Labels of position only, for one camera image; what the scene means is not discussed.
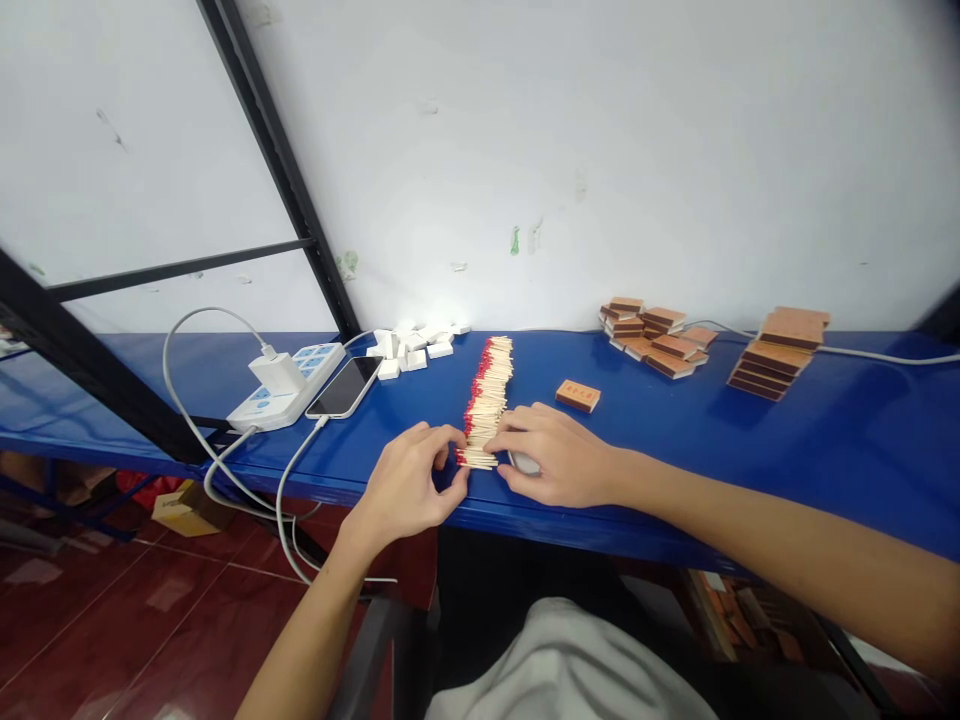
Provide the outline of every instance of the white shirt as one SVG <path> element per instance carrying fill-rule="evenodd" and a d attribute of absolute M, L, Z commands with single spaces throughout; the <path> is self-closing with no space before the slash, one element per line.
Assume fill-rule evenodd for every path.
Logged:
<path fill-rule="evenodd" d="M 544 598 L 503 656 L 470 685 L 437 693 L 426 720 L 716 720 L 706 701 L 627 633 Z"/>

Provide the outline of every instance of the blue table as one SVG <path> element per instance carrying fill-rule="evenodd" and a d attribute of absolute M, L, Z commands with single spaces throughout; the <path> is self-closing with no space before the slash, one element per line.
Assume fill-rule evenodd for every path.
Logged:
<path fill-rule="evenodd" d="M 821 353 L 784 400 L 773 404 L 725 386 L 743 349 L 732 336 L 714 343 L 705 367 L 674 382 L 616 352 L 599 333 L 508 334 L 516 364 L 508 386 L 511 404 L 553 403 L 564 379 L 582 382 L 599 388 L 603 397 L 591 416 L 569 412 L 610 443 L 850 518 L 960 561 L 960 446 L 955 442 L 960 364 L 910 368 Z M 323 429 L 291 475 L 288 496 L 353 504 L 380 449 L 399 432 L 419 420 L 459 426 L 488 335 L 458 338 L 452 357 L 375 385 L 350 420 Z M 107 339 L 164 394 L 161 336 Z M 284 350 L 326 339 L 317 334 L 268 338 Z M 827 342 L 905 357 L 954 351 L 912 333 L 828 333 Z M 253 388 L 244 365 L 255 353 L 255 343 L 245 335 L 178 337 L 174 379 L 188 408 L 224 416 Z M 24 365 L 5 367 L 18 362 Z M 96 401 L 78 389 L 69 391 L 65 385 L 72 383 L 58 381 L 55 370 L 41 371 L 45 363 L 36 356 L 7 363 L 0 362 L 0 446 L 149 472 L 177 465 Z M 39 401 L 41 387 L 44 400 Z M 18 411 L 11 411 L 11 400 Z M 231 464 L 252 487 L 274 490 L 312 426 L 304 419 L 255 436 Z M 197 469 L 181 466 L 179 471 L 196 474 Z M 468 498 L 450 522 L 687 567 L 739 570 L 711 548 L 640 513 L 547 508 L 514 495 L 498 475 L 484 471 L 473 472 Z"/>

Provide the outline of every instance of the power outlet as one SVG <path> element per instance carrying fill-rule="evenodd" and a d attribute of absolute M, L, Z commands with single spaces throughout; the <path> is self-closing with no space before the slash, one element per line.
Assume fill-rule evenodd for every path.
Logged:
<path fill-rule="evenodd" d="M 307 381 L 303 389 L 297 393 L 271 395 L 261 385 L 227 416 L 227 422 L 241 432 L 253 425 L 261 430 L 279 430 L 293 425 L 346 356 L 340 343 L 300 348 L 293 355 L 293 362 Z"/>

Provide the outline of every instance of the stack of matchboxes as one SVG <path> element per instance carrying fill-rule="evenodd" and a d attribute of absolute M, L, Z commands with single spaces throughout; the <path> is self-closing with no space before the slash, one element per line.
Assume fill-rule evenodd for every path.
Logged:
<path fill-rule="evenodd" d="M 638 298 L 615 297 L 600 307 L 598 317 L 613 347 L 671 380 L 688 377 L 705 364 L 707 348 L 717 337 L 705 328 L 684 329 L 685 313 L 646 310 Z"/>
<path fill-rule="evenodd" d="M 778 307 L 740 356 L 727 385 L 780 402 L 823 345 L 830 314 Z"/>

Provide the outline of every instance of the electrical wire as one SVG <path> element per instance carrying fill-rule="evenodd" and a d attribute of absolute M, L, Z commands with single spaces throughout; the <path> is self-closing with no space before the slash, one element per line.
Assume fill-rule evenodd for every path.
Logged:
<path fill-rule="evenodd" d="M 304 452 L 306 452 L 307 448 L 310 447 L 310 444 L 317 437 L 317 433 L 320 432 L 320 430 L 323 428 L 324 425 L 327 424 L 329 420 L 330 418 L 327 415 L 323 415 L 320 417 L 319 420 L 317 420 L 317 424 L 313 426 L 313 430 L 310 431 L 310 434 L 307 435 L 303 443 L 301 443 L 300 447 L 297 448 L 297 451 L 293 454 L 293 457 L 290 458 L 290 462 L 287 463 L 287 467 L 284 468 L 283 470 L 283 475 L 280 476 L 280 483 L 277 485 L 277 501 L 276 501 L 276 508 L 275 508 L 276 510 L 275 519 L 277 521 L 277 530 L 280 533 L 280 545 L 283 548 L 283 554 L 286 555 L 287 557 L 287 562 L 290 563 L 290 567 L 293 568 L 293 571 L 297 573 L 300 579 L 303 580 L 303 582 L 305 582 L 307 585 L 312 584 L 310 578 L 307 577 L 307 574 L 303 571 L 303 568 L 300 567 L 300 565 L 297 563 L 292 553 L 290 552 L 290 544 L 287 542 L 287 534 L 283 531 L 283 521 L 281 519 L 280 505 L 283 502 L 283 488 L 287 484 L 287 478 L 290 477 L 290 473 L 293 472 L 293 468 L 296 466 L 297 462 L 299 462 L 300 457 L 303 455 Z M 293 538 L 293 549 L 296 551 L 300 559 L 303 560 L 304 563 L 312 567 L 314 570 L 317 570 L 319 572 L 320 566 L 313 563 L 309 558 L 307 558 L 300 551 L 300 548 L 297 547 L 296 522 L 294 522 L 293 525 L 291 525 L 290 527 L 290 535 Z M 364 578 L 363 580 L 364 582 L 390 582 L 390 583 L 397 582 L 396 578 Z"/>
<path fill-rule="evenodd" d="M 307 435 L 304 441 L 300 444 L 300 447 L 297 448 L 297 451 L 293 454 L 293 457 L 290 458 L 290 462 L 287 463 L 287 467 L 285 467 L 283 470 L 283 475 L 280 476 L 280 483 L 277 485 L 277 500 L 274 507 L 274 517 L 277 521 L 277 529 L 280 532 L 280 545 L 283 548 L 283 554 L 287 556 L 287 562 L 290 563 L 290 567 L 293 568 L 293 571 L 297 573 L 297 575 L 300 576 L 300 579 L 303 580 L 307 585 L 310 585 L 310 578 L 307 577 L 307 574 L 303 571 L 303 568 L 300 567 L 293 555 L 290 553 L 290 545 L 287 543 L 287 534 L 283 530 L 283 513 L 280 509 L 280 505 L 283 502 L 283 488 L 287 484 L 287 478 L 290 477 L 290 473 L 300 460 L 300 456 L 303 455 L 306 449 L 310 446 L 310 443 L 312 443 L 313 439 L 317 436 L 317 433 L 319 433 L 323 426 L 327 424 L 329 419 L 330 418 L 327 415 L 321 415 L 320 419 L 317 420 L 317 424 L 313 426 L 313 430 L 310 431 L 310 434 Z M 291 533 L 296 533 L 296 523 L 291 526 L 290 531 Z"/>
<path fill-rule="evenodd" d="M 748 332 L 744 332 L 743 330 L 736 330 L 732 327 L 729 327 L 728 325 L 724 325 L 723 323 L 717 322 L 716 320 L 697 320 L 696 322 L 686 323 L 686 326 L 689 327 L 692 325 L 705 325 L 705 324 L 716 325 L 719 328 L 723 328 L 724 330 L 728 330 L 729 332 L 736 333 L 737 335 L 741 335 L 742 337 L 745 337 L 745 338 L 750 338 L 751 340 L 755 340 L 757 338 L 757 333 L 748 333 Z M 957 353 L 956 355 L 947 355 L 945 357 L 939 357 L 939 358 L 925 358 L 922 360 L 913 360 L 911 358 L 901 358 L 901 357 L 895 357 L 893 355 L 882 355 L 880 353 L 867 352 L 866 350 L 850 350 L 847 348 L 829 347 L 827 345 L 821 345 L 819 348 L 817 348 L 817 352 L 833 353 L 834 355 L 850 355 L 851 357 L 861 357 L 861 358 L 866 358 L 867 360 L 877 360 L 879 362 L 894 363 L 895 365 L 943 365 L 944 363 L 960 362 L 960 353 Z"/>
<path fill-rule="evenodd" d="M 249 322 L 247 322 L 247 320 L 240 317 L 237 313 L 233 312 L 232 310 L 227 310 L 226 308 L 213 307 L 213 306 L 192 310 L 176 322 L 173 328 L 171 328 L 170 332 L 167 333 L 167 337 L 163 341 L 163 383 L 167 388 L 167 392 L 170 393 L 170 398 L 173 400 L 173 404 L 176 406 L 177 410 L 180 411 L 180 414 L 183 416 L 183 419 L 186 421 L 187 426 L 190 428 L 190 431 L 193 433 L 194 437 L 197 438 L 197 440 L 199 441 L 203 449 L 207 451 L 207 455 L 210 456 L 210 459 L 213 460 L 213 465 L 210 466 L 210 469 L 207 471 L 207 476 L 204 478 L 204 489 L 210 495 L 210 498 L 213 499 L 215 502 L 220 503 L 221 505 L 226 505 L 227 507 L 232 507 L 237 510 L 242 510 L 243 512 L 250 513 L 251 515 L 256 515 L 257 517 L 262 517 L 267 520 L 272 520 L 274 518 L 274 515 L 273 515 L 274 506 L 268 503 L 266 500 L 262 499 L 259 495 L 254 493 L 252 490 L 247 488 L 246 485 L 240 482 L 240 480 L 236 477 L 236 475 L 234 475 L 233 472 L 230 470 L 230 468 L 228 468 L 226 464 L 223 462 L 223 458 L 225 458 L 227 455 L 233 452 L 236 448 L 240 447 L 240 445 L 246 442 L 246 440 L 251 435 L 253 435 L 254 432 L 258 431 L 258 428 L 256 427 L 249 428 L 247 432 L 241 435 L 237 441 L 235 441 L 229 448 L 227 448 L 226 451 L 224 451 L 223 455 L 217 455 L 216 450 L 214 450 L 210 446 L 210 443 L 207 442 L 207 439 L 203 436 L 203 433 L 200 432 L 200 428 L 197 427 L 197 424 L 193 421 L 193 418 L 190 417 L 190 413 L 187 412 L 187 409 L 184 407 L 183 402 L 181 402 L 180 400 L 180 396 L 177 395 L 177 391 L 173 387 L 173 379 L 170 375 L 170 341 L 172 340 L 176 332 L 180 329 L 180 327 L 187 320 L 192 318 L 194 315 L 199 315 L 200 313 L 203 313 L 203 312 L 222 312 L 222 313 L 226 313 L 227 315 L 230 315 L 231 317 L 236 318 L 241 323 L 243 323 L 251 333 L 253 333 L 253 336 L 260 343 L 261 347 L 265 347 L 267 345 L 267 342 L 263 339 L 260 333 L 258 333 L 254 329 L 253 325 L 251 325 Z M 217 495 L 216 491 L 211 492 L 211 490 L 213 490 L 213 476 L 216 473 L 217 468 L 219 468 L 223 472 L 223 474 L 226 475 L 227 478 L 229 478 L 229 480 L 234 485 L 236 485 L 245 495 L 247 495 L 247 497 L 249 497 L 257 505 L 263 507 L 265 510 L 270 511 L 271 514 L 268 515 L 266 512 L 261 512 L 253 508 L 250 508 L 246 505 L 240 505 L 239 503 L 235 503 L 230 500 L 227 500 L 223 496 Z M 313 514 L 314 512 L 316 512 L 319 507 L 320 506 L 317 505 L 317 507 L 315 507 L 313 510 L 310 511 L 310 514 Z M 290 517 L 284 518 L 283 522 L 293 522 L 294 520 L 295 520 L 295 517 L 290 516 Z"/>

